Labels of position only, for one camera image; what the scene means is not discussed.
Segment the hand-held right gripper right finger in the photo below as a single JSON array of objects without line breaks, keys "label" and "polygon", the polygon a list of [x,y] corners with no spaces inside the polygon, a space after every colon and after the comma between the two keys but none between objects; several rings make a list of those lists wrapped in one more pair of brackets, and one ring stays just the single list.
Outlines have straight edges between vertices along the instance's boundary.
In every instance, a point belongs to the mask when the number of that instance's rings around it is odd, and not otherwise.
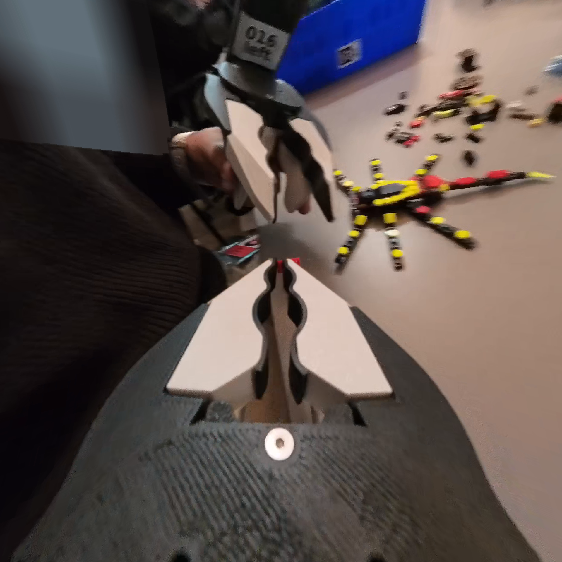
[{"label": "hand-held right gripper right finger", "polygon": [[392,397],[392,387],[350,305],[293,260],[285,260],[289,387],[297,405],[331,406]]}]

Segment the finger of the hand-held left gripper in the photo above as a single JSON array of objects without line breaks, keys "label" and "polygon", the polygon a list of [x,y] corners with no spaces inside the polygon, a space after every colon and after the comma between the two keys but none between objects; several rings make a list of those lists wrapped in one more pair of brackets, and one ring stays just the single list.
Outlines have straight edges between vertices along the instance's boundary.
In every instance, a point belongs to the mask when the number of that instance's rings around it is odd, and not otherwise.
[{"label": "finger of the hand-held left gripper", "polygon": [[260,133],[262,116],[242,102],[226,101],[230,133],[225,152],[240,185],[235,188],[236,210],[252,204],[262,217],[273,223],[277,219],[278,179],[269,162],[269,152]]},{"label": "finger of the hand-held left gripper", "polygon": [[283,205],[304,214],[315,200],[327,221],[334,221],[333,152],[325,128],[314,117],[297,117],[285,129],[263,126],[263,145],[276,181],[285,178]]}]

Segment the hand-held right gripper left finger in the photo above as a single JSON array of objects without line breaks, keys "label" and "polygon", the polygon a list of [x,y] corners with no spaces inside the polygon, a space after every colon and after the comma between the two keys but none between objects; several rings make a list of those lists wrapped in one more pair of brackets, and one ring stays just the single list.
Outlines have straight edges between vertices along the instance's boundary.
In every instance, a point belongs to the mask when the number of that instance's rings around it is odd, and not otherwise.
[{"label": "hand-held right gripper left finger", "polygon": [[268,259],[212,299],[166,384],[175,396],[224,402],[233,410],[263,397],[269,380],[271,292]]}]

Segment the black yellow lego scorpion model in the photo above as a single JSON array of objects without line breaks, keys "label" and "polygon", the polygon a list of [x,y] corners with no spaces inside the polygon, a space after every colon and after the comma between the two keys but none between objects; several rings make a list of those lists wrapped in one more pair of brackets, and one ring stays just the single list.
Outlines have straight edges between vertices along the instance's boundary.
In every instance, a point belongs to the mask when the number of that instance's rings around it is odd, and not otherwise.
[{"label": "black yellow lego scorpion model", "polygon": [[372,159],[370,169],[374,182],[368,188],[355,185],[341,170],[333,172],[337,186],[347,197],[351,212],[350,229],[334,259],[337,271],[345,268],[364,236],[369,221],[375,217],[382,221],[393,269],[400,271],[404,268],[404,249],[398,228],[400,214],[426,225],[459,247],[472,250],[476,241],[471,232],[452,226],[444,217],[433,212],[445,194],[475,188],[495,188],[526,180],[555,179],[554,175],[544,172],[493,170],[482,177],[446,180],[432,173],[439,159],[439,154],[430,154],[411,178],[402,180],[386,179],[380,159]]}]

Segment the person's left forearm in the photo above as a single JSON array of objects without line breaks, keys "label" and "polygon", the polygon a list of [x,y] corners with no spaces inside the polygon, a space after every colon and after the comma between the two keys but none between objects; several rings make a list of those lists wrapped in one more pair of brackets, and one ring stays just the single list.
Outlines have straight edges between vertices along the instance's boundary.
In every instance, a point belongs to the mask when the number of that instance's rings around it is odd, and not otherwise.
[{"label": "person's left forearm", "polygon": [[187,233],[101,153],[1,140],[1,271],[199,285]]}]

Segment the pile of loose lego pieces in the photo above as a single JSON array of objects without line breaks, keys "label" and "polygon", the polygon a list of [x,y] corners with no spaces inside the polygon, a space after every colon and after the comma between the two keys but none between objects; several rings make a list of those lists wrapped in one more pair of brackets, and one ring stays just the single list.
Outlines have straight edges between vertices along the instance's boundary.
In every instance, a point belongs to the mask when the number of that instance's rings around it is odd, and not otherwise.
[{"label": "pile of loose lego pieces", "polygon": [[411,172],[417,157],[443,153],[447,172],[506,169],[547,181],[561,176],[561,57],[532,75],[508,58],[497,72],[478,69],[476,52],[460,53],[471,73],[416,106],[405,98],[385,110],[376,154],[392,172]]}]

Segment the person's left hand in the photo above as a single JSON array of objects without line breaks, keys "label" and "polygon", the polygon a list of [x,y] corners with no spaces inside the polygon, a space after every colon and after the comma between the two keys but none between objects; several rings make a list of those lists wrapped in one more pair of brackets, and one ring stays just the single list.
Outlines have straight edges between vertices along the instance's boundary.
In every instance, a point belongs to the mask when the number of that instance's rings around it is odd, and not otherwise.
[{"label": "person's left hand", "polygon": [[239,185],[218,127],[176,133],[169,143],[172,168],[186,182],[232,195]]}]

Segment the plastic bag with red label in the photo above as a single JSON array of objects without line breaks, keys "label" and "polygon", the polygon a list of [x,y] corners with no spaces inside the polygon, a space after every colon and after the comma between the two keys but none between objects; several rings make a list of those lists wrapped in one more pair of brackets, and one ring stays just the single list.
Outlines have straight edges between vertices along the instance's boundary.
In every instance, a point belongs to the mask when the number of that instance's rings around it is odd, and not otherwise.
[{"label": "plastic bag with red label", "polygon": [[243,266],[251,261],[260,251],[260,237],[257,234],[237,238],[214,252],[222,265],[226,268]]}]

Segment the blue plastic bin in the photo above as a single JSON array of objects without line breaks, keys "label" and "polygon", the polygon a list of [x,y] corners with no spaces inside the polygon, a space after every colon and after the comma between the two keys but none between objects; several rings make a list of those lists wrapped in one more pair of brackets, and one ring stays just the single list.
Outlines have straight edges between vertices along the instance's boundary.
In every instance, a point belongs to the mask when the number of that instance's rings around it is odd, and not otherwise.
[{"label": "blue plastic bin", "polygon": [[425,1],[333,1],[300,20],[277,77],[308,94],[418,41]]}]

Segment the person's black sweater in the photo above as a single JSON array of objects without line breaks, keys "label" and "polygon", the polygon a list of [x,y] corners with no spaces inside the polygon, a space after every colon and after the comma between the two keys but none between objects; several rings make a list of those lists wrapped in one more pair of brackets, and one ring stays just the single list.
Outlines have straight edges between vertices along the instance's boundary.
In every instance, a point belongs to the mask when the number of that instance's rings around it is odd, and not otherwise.
[{"label": "person's black sweater", "polygon": [[1,561],[41,517],[127,371],[224,288],[179,213],[1,227]]}]

